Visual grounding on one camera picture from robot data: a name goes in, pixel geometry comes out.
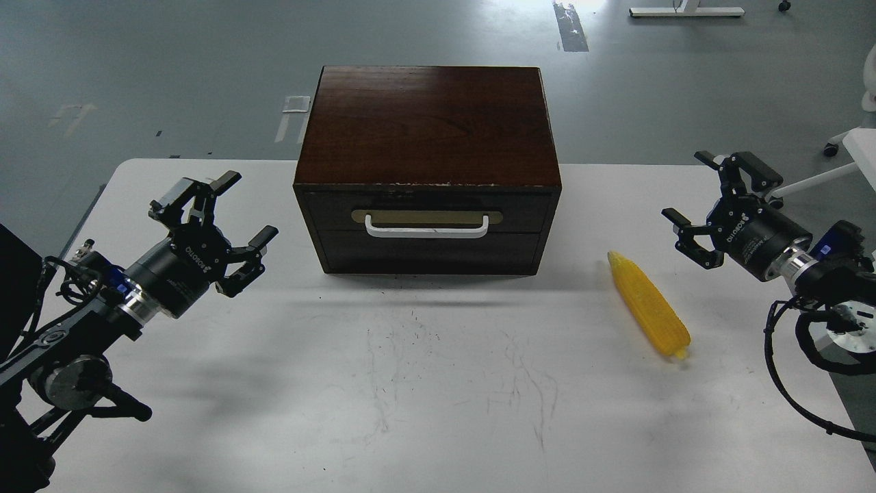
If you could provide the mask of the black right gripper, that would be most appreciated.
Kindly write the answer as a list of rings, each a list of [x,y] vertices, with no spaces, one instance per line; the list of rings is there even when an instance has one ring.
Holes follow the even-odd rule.
[[[723,265],[726,255],[758,281],[776,278],[776,259],[792,244],[810,246],[812,233],[764,202],[783,184],[783,177],[752,152],[716,155],[694,153],[695,159],[719,173],[719,199],[707,215],[707,225],[695,227],[673,208],[661,215],[673,224],[675,249],[705,269]],[[711,238],[716,250],[704,249],[697,236]]]

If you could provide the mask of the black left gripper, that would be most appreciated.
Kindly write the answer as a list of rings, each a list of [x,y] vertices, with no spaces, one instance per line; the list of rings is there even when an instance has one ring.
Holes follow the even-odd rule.
[[[219,228],[213,227],[218,197],[241,178],[234,170],[211,182],[184,177],[161,200],[150,202],[150,218],[169,233],[128,267],[127,277],[172,318],[184,315],[211,283],[232,299],[265,272],[263,250],[278,235],[278,228],[266,225],[246,246],[231,248]],[[224,277],[227,265],[238,263],[240,268]]]

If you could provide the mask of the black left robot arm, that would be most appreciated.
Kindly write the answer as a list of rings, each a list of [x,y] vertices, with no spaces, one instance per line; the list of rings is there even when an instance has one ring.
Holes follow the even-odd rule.
[[[135,340],[157,313],[179,318],[213,286],[230,299],[265,272],[266,225],[232,246],[215,225],[216,201],[240,181],[182,178],[151,202],[167,235],[126,269],[87,241],[69,261],[44,257],[34,310],[2,363],[2,490],[35,492],[50,483],[54,453],[87,417],[148,421],[151,408],[113,381],[105,356]]]

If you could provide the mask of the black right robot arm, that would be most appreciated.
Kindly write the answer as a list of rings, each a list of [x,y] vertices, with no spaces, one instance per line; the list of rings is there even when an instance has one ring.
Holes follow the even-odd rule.
[[[860,228],[841,220],[814,242],[782,213],[784,201],[773,193],[782,176],[753,153],[699,151],[695,159],[719,174],[721,196],[704,225],[662,211],[675,248],[706,269],[729,256],[758,281],[784,279],[801,302],[797,337],[808,359],[836,374],[873,374],[874,266]]]

